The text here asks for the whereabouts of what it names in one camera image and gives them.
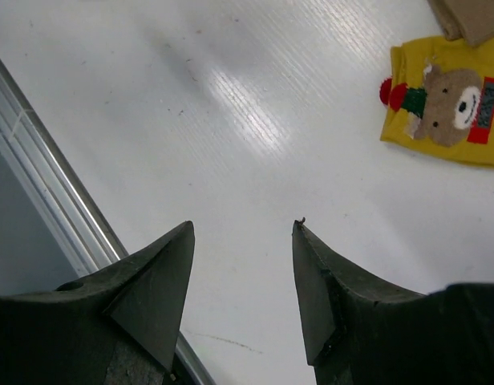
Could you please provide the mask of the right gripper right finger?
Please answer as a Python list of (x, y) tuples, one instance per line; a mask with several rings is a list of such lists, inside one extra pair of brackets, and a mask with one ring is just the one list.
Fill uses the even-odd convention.
[(494, 384), (494, 283), (419, 294), (334, 252), (295, 221), (294, 281), (319, 384)]

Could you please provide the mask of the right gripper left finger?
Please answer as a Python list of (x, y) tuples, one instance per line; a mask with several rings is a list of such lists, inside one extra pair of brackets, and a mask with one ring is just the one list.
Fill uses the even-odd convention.
[(164, 384), (195, 248), (186, 221), (44, 292), (0, 296), (0, 384)]

